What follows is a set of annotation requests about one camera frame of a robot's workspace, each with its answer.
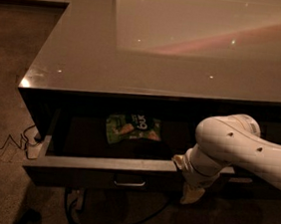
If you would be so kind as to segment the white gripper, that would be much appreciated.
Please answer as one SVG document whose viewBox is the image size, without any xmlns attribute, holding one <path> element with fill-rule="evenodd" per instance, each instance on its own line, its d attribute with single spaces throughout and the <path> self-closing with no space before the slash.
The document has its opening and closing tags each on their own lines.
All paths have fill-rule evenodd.
<svg viewBox="0 0 281 224">
<path fill-rule="evenodd" d="M 188 183 L 184 183 L 180 197 L 180 204 L 183 205 L 196 203 L 205 194 L 204 188 L 210 187 L 224 168 L 220 161 L 196 148 L 190 148 L 185 155 L 175 155 L 171 160 L 182 170 Z"/>
</svg>

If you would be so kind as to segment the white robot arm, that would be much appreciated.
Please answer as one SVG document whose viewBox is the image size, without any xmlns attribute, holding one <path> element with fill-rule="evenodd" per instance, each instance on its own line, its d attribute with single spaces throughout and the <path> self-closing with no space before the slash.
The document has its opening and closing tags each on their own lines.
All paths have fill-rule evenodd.
<svg viewBox="0 0 281 224">
<path fill-rule="evenodd" d="M 195 130 L 195 145 L 172 160 L 184 177 L 181 204 L 195 203 L 233 164 L 281 191 L 281 145 L 260 136 L 258 122 L 245 113 L 212 116 Z"/>
</svg>

